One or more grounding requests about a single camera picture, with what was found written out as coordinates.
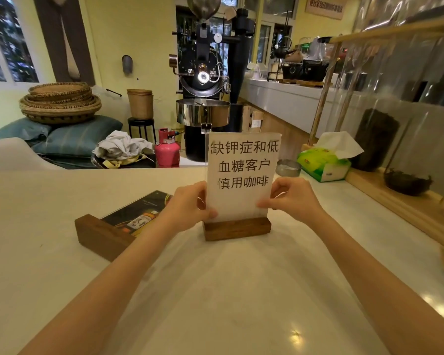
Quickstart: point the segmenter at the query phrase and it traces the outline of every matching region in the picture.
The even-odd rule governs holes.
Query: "black stool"
[[[138,131],[140,132],[140,138],[142,138],[142,129],[140,127],[144,127],[145,129],[145,139],[148,140],[148,134],[146,133],[146,127],[148,126],[152,126],[153,127],[153,136],[155,137],[155,143],[157,142],[156,140],[156,133],[155,133],[155,120],[154,119],[150,119],[150,120],[141,120],[138,118],[133,118],[130,117],[128,119],[128,131],[130,133],[130,137],[131,137],[131,127],[138,127]]]

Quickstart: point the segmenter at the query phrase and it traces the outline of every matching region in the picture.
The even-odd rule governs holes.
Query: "tissue box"
[[[312,148],[301,152],[298,163],[318,182],[345,179],[351,165],[348,159],[340,160],[333,152],[325,148]]]

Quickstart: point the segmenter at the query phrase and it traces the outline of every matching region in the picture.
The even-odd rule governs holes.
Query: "pink gas canister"
[[[160,144],[155,147],[155,154],[159,167],[179,167],[179,151],[181,147],[174,139],[175,134],[175,131],[169,131],[167,128],[158,130]]]

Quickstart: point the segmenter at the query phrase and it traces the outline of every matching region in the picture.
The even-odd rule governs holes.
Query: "white counter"
[[[240,97],[297,128],[310,133],[320,98],[320,88],[288,85],[258,79],[245,79]],[[334,89],[327,94],[316,136],[325,132],[334,99]]]
[[[0,355],[16,354],[108,262],[74,220],[103,217],[205,168],[0,172]],[[444,316],[438,245],[346,182],[312,183],[368,252]],[[179,234],[142,279],[103,354],[388,355],[319,238],[281,211],[270,234]]]

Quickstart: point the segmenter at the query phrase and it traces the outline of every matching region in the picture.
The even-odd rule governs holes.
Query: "wooden rack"
[[[322,88],[319,103],[314,116],[314,122],[311,128],[308,144],[305,145],[304,148],[312,147],[313,142],[315,141],[320,117],[322,115],[327,93],[331,85],[334,66],[336,64],[338,54],[342,49],[342,45],[345,42],[362,44],[370,41],[388,41],[397,36],[407,36],[416,33],[421,33],[424,37],[443,36],[444,17],[403,24],[400,26],[377,28],[331,38],[329,43],[334,44],[335,46],[331,55],[331,61],[327,69],[325,83]],[[354,93],[354,87],[357,83],[359,74],[360,68],[357,68],[349,84],[345,103],[339,115],[340,121],[337,123],[337,125],[341,124],[343,117],[345,117],[345,113],[347,112],[350,99]],[[385,185],[383,173],[380,171],[362,172],[356,169],[351,169],[346,180],[444,246],[444,213],[440,211],[441,196],[439,194],[429,191],[420,197],[412,197],[395,192]]]

